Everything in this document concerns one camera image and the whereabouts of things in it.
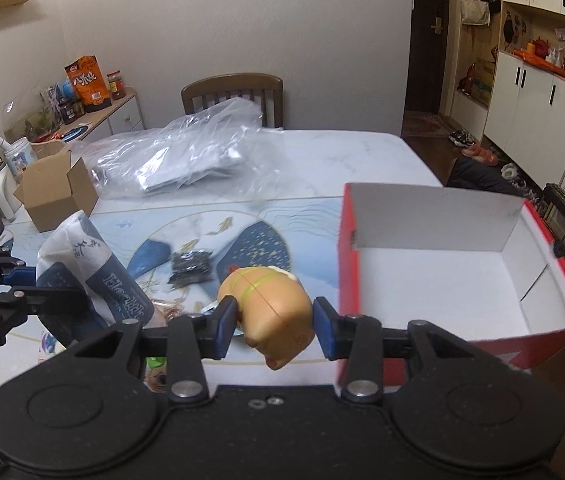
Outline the tan squishy pig toy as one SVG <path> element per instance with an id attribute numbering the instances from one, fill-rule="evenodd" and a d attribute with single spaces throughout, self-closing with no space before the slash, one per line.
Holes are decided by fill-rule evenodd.
<path id="1" fill-rule="evenodd" d="M 237 268 L 220 284 L 217 300 L 237 302 L 246 344 L 280 370 L 313 341 L 312 301 L 295 274 L 277 266 Z"/>

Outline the white electric kettle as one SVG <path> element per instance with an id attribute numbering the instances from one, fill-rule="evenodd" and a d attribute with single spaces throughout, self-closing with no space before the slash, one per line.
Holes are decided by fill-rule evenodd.
<path id="1" fill-rule="evenodd" d="M 16 214 L 22 203 L 14 195 L 17 182 L 11 170 L 5 162 L 0 162 L 0 215 L 2 218 L 11 222 L 16 218 Z"/>

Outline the white side cabinet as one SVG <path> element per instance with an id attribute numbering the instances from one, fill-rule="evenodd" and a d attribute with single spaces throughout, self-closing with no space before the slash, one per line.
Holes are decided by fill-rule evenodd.
<path id="1" fill-rule="evenodd" d="M 71 125 L 62 126 L 51 140 L 95 142 L 114 134 L 144 129 L 137 93 L 127 87 L 123 98 L 97 112 L 85 113 Z"/>

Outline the black shoe rack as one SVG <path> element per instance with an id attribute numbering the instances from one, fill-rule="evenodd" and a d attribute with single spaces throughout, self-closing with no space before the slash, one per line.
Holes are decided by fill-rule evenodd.
<path id="1" fill-rule="evenodd" d="M 542 193 L 543 220 L 554 237 L 553 251 L 556 258 L 565 257 L 565 188 L 548 183 Z"/>

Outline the printed glass jar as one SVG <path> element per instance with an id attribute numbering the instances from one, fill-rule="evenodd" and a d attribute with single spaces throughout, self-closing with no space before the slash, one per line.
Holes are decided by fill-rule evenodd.
<path id="1" fill-rule="evenodd" d="M 17 177 L 36 162 L 37 155 L 30 141 L 24 136 L 4 148 L 4 159 L 12 174 Z"/>

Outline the brown wooden chair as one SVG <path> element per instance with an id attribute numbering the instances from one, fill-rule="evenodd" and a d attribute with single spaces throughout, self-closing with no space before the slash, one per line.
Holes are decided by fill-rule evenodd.
<path id="1" fill-rule="evenodd" d="M 261 106 L 262 125 L 284 127 L 284 81 L 264 73 L 216 75 L 187 84 L 180 92 L 187 115 L 212 105 L 243 98 Z"/>

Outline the small brown cardboard box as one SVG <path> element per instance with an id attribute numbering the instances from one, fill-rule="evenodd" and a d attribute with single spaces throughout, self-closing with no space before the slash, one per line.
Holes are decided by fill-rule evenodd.
<path id="1" fill-rule="evenodd" d="M 37 159 L 19 172 L 14 196 L 37 231 L 53 231 L 77 211 L 89 217 L 99 197 L 84 160 L 73 160 L 59 140 L 34 143 L 33 150 Z"/>

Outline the large clear plastic bag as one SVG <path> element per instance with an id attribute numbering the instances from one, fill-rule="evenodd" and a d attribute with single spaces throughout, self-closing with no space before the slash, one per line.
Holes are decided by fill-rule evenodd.
<path id="1" fill-rule="evenodd" d="M 262 126 L 255 102 L 232 98 L 163 128 L 70 144 L 102 198 L 179 190 L 260 198 L 279 181 L 284 133 Z"/>

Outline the red white cardboard box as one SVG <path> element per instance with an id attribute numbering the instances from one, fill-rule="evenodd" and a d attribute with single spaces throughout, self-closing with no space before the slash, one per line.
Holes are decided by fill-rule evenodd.
<path id="1" fill-rule="evenodd" d="M 529 370 L 565 346 L 565 258 L 555 247 L 518 196 L 349 183 L 339 310 L 391 328 L 426 320 Z"/>

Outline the orange snack bag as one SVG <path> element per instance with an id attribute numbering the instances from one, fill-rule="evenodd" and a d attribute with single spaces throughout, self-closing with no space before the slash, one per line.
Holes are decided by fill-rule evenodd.
<path id="1" fill-rule="evenodd" d="M 98 112 L 111 105 L 108 81 L 102 76 L 95 55 L 81 56 L 64 70 L 87 113 Z"/>

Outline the glass terrarium bowl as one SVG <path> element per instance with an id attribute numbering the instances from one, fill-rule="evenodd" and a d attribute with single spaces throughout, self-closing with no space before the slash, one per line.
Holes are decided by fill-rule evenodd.
<path id="1" fill-rule="evenodd" d="M 39 93 L 21 93 L 2 109 L 2 135 L 10 143 L 21 138 L 44 142 L 60 126 L 60 116 Z"/>

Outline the white blue tissue pack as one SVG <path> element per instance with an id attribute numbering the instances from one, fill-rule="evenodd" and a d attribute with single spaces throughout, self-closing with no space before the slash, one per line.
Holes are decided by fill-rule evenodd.
<path id="1" fill-rule="evenodd" d="M 40 318 L 64 346 L 126 318 L 136 318 L 147 328 L 165 325 L 164 315 L 81 210 L 63 220 L 40 246 L 36 285 L 77 288 L 87 296 L 88 309 L 82 314 L 45 314 Z"/>

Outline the bag of black beads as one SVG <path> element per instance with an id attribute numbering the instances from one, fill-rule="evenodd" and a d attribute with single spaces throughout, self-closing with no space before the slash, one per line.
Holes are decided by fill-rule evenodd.
<path id="1" fill-rule="evenodd" d="M 204 249 L 174 252 L 168 284 L 175 288 L 211 282 L 214 278 L 212 252 Z"/>

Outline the red lidded jar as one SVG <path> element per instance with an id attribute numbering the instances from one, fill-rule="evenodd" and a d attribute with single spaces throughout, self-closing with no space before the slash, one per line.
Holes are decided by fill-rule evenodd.
<path id="1" fill-rule="evenodd" d="M 107 79 L 112 100 L 119 100 L 126 96 L 125 84 L 119 70 L 107 73 Z"/>

